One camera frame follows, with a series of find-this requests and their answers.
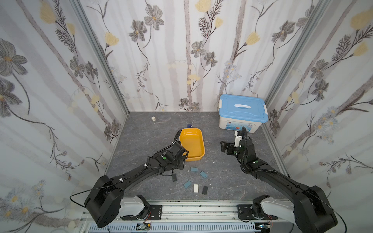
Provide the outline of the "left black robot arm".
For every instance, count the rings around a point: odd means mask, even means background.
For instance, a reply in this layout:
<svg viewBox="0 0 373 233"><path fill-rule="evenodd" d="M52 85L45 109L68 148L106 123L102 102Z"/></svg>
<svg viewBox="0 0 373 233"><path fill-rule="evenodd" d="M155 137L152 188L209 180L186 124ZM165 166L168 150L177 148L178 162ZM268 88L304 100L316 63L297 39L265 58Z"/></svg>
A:
<svg viewBox="0 0 373 233"><path fill-rule="evenodd" d="M104 175L92 189L87 190L89 194L83 207L88 210L98 227L109 225L118 216L124 194L140 182L168 171L184 169L188 151L179 140L181 132L182 130L179 130L176 133L171 145L147 157L143 165L113 178Z"/></svg>

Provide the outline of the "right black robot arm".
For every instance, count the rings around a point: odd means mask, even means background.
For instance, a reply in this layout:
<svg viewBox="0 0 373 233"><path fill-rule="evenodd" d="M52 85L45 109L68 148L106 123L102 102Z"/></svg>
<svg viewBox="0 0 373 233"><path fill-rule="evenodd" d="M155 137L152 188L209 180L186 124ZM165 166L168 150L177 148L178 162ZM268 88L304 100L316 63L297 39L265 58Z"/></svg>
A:
<svg viewBox="0 0 373 233"><path fill-rule="evenodd" d="M262 195L253 200L250 220L276 216L296 225L303 233L325 233L338 225L340 215L320 187L299 183L258 158L245 127L236 131L235 136L234 143L220 143L221 151L235 156L245 174L269 184L290 201L285 203Z"/></svg>

